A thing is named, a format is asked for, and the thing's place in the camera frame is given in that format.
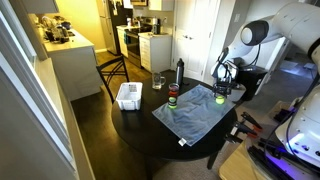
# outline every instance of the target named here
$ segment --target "white door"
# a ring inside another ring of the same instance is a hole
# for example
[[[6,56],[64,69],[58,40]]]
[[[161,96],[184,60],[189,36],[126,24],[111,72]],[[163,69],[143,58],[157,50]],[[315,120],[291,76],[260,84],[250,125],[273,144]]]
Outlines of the white door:
[[[207,61],[209,0],[176,1],[176,34],[173,68],[181,58],[185,63],[184,76],[202,80]]]

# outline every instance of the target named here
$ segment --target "glass cup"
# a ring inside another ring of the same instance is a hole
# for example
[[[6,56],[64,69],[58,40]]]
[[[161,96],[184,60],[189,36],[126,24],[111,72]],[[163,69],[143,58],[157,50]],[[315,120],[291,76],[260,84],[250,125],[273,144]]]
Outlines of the glass cup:
[[[161,89],[161,86],[166,83],[166,78],[161,76],[161,73],[154,72],[152,73],[152,88],[153,89]]]

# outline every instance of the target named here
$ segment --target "microwave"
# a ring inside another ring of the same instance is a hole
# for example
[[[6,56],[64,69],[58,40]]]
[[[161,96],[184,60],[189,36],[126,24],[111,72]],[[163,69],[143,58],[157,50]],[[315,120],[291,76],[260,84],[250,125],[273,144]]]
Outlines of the microwave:
[[[148,6],[148,0],[130,0],[133,6]]]

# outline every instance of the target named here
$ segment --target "coffee maker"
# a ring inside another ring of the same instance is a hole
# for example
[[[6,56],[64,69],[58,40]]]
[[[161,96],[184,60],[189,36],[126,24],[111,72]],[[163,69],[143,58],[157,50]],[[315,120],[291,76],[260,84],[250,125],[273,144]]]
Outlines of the coffee maker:
[[[154,17],[152,19],[152,33],[153,34],[160,34],[160,26],[161,26],[160,22],[161,22],[161,20],[156,17]]]

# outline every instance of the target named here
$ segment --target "white cabinet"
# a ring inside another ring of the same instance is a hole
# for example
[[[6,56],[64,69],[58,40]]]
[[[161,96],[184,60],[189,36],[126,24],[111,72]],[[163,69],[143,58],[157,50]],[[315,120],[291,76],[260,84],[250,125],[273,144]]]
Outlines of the white cabinet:
[[[149,72],[161,72],[170,69],[171,35],[140,33],[141,66]]]
[[[149,0],[149,10],[173,11],[174,0]]]
[[[58,13],[59,9],[55,0],[22,0],[29,14]]]
[[[54,71],[69,101],[101,91],[93,44],[76,31],[64,44],[45,43]]]
[[[123,54],[125,57],[128,57],[127,44],[125,43],[125,39],[124,39],[125,31],[124,29],[120,29],[120,28],[117,28],[117,31],[118,31],[121,54]]]

